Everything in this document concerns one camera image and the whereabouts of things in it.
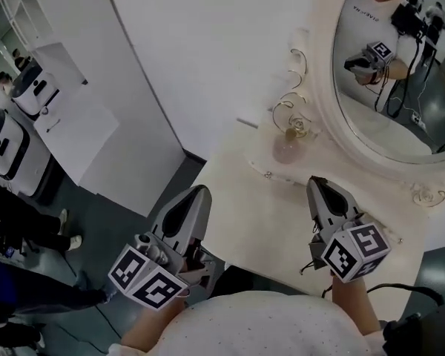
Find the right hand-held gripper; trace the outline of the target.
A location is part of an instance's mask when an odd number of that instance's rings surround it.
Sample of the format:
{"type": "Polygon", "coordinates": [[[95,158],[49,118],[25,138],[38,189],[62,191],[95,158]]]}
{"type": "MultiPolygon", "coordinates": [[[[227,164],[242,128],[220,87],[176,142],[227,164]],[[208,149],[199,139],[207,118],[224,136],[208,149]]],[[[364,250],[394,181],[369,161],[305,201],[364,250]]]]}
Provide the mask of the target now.
{"type": "Polygon", "coordinates": [[[327,266],[344,283],[372,273],[390,252],[380,222],[358,215],[354,197],[330,180],[312,176],[306,191],[311,218],[320,230],[309,243],[314,268],[327,266]]]}

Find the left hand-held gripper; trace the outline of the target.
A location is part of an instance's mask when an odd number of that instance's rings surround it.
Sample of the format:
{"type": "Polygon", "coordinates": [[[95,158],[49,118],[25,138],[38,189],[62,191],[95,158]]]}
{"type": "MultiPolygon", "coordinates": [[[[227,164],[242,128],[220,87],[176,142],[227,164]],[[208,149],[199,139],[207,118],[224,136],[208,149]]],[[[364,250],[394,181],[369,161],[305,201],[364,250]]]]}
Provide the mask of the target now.
{"type": "Polygon", "coordinates": [[[195,185],[175,196],[157,214],[152,233],[135,236],[135,243],[122,249],[108,272],[113,285],[153,311],[178,297],[187,297],[195,286],[211,291],[216,263],[199,244],[205,236],[211,204],[211,192],[205,185],[195,185]]]}

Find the small pink perfume bottle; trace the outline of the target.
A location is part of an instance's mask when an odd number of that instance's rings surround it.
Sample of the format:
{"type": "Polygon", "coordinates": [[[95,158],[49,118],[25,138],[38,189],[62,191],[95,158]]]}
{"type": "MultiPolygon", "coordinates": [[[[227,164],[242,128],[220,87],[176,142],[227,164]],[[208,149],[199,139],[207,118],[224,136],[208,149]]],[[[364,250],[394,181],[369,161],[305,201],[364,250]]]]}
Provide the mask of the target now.
{"type": "Polygon", "coordinates": [[[272,156],[275,161],[290,165],[302,159],[307,152],[306,132],[299,133],[295,128],[287,128],[275,137],[272,156]]]}

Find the black shoulder bag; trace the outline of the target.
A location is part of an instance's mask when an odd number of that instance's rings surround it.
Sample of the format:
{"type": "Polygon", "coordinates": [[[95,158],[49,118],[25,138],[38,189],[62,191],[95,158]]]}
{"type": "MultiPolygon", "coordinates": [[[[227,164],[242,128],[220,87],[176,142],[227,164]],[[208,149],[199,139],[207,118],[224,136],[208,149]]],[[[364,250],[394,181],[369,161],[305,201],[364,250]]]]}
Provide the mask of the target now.
{"type": "Polygon", "coordinates": [[[383,338],[387,356],[445,356],[445,304],[387,323],[383,338]]]}

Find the person's right forearm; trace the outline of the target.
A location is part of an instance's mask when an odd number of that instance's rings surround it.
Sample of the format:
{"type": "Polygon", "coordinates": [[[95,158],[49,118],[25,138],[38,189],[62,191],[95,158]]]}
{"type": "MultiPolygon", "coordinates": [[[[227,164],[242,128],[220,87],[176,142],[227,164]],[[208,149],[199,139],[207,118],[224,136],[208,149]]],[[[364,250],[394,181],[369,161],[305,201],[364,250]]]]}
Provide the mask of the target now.
{"type": "Polygon", "coordinates": [[[333,275],[332,302],[347,313],[362,335],[380,331],[380,323],[369,300],[363,278],[343,283],[333,275]]]}

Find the person's left forearm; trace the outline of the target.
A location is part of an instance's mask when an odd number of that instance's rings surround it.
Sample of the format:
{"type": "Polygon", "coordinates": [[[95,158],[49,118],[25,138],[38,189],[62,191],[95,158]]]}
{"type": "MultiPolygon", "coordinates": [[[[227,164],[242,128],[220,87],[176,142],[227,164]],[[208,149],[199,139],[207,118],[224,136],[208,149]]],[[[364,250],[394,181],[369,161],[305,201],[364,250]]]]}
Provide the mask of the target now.
{"type": "Polygon", "coordinates": [[[168,324],[185,309],[185,299],[178,297],[160,311],[144,308],[132,328],[121,339],[121,344],[142,352],[149,352],[158,343],[168,324]]]}

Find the white dressing table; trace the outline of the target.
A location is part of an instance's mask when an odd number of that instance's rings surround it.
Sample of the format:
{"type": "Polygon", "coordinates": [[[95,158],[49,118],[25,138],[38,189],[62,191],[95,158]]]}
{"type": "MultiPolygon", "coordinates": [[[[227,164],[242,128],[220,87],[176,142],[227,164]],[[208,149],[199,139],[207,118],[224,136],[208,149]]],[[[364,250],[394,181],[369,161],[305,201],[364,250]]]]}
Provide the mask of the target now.
{"type": "Polygon", "coordinates": [[[323,295],[332,279],[327,268],[308,267],[314,223],[305,184],[310,176],[325,177],[350,192],[364,211],[387,227],[392,250],[365,282],[377,316],[387,321],[400,318],[409,292],[392,284],[412,285],[416,280],[426,212],[413,203],[405,185],[360,169],[341,152],[317,150],[314,159],[292,169],[296,185],[269,178],[254,170],[246,156],[271,142],[266,129],[236,122],[205,164],[197,177],[212,196],[204,247],[233,266],[307,294],[323,295]]]}

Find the person's black trouser leg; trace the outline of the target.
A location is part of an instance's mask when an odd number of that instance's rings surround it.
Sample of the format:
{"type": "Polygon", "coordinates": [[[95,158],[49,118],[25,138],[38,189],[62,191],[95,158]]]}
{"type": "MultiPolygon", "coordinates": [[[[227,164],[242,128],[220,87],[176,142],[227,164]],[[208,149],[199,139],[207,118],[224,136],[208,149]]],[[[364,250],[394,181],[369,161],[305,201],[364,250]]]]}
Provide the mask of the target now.
{"type": "Polygon", "coordinates": [[[250,291],[254,287],[254,275],[236,266],[229,266],[217,280],[213,296],[236,294],[250,291]]]}

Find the oval white framed mirror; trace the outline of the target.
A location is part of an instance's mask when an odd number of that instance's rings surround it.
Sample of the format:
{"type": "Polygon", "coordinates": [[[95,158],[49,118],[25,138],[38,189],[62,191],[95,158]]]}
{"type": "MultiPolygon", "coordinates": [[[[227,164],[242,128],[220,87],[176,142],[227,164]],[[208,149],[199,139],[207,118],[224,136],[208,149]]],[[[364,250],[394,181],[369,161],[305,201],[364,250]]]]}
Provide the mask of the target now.
{"type": "Polygon", "coordinates": [[[384,179],[390,184],[416,185],[431,192],[435,200],[427,202],[421,193],[414,193],[413,202],[425,207],[439,205],[445,200],[445,158],[396,156],[362,134],[340,106],[341,92],[334,80],[332,54],[343,1],[312,0],[308,28],[294,31],[291,46],[300,53],[304,71],[293,93],[305,102],[305,110],[313,121],[311,131],[319,132],[319,140],[334,141],[331,163],[346,158],[348,171],[336,168],[334,174],[344,179],[354,175],[384,179]]]}

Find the person's white shirt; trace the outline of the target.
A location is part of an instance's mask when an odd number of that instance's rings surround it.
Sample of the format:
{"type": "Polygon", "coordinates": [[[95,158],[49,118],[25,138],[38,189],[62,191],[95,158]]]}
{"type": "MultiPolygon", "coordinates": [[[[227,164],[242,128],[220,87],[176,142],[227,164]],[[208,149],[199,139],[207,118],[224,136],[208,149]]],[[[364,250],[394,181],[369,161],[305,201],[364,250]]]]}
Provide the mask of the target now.
{"type": "Polygon", "coordinates": [[[156,345],[113,344],[108,356],[386,356],[381,332],[363,335],[319,297],[244,291],[183,309],[156,345]]]}

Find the white open shelf cabinet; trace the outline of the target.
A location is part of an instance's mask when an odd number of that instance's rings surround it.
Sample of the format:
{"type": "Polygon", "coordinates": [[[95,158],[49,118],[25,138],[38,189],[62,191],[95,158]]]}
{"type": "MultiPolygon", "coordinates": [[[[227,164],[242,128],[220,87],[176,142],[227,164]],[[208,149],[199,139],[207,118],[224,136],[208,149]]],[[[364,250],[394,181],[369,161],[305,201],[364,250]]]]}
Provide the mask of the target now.
{"type": "Polygon", "coordinates": [[[184,160],[112,0],[0,0],[60,92],[90,85],[119,121],[79,186],[148,216],[184,160]]]}

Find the white and black robot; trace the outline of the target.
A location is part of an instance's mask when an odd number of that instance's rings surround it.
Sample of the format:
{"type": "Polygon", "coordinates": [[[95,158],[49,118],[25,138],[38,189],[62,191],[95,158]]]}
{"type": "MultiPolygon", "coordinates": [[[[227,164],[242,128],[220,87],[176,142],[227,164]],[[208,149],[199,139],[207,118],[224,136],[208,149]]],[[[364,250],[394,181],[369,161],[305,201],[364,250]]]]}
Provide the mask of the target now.
{"type": "Polygon", "coordinates": [[[51,153],[39,136],[0,109],[0,184],[32,197],[39,192],[50,161],[51,153]]]}
{"type": "Polygon", "coordinates": [[[36,121],[58,93],[53,76],[33,60],[14,80],[10,97],[24,115],[36,121]]]}

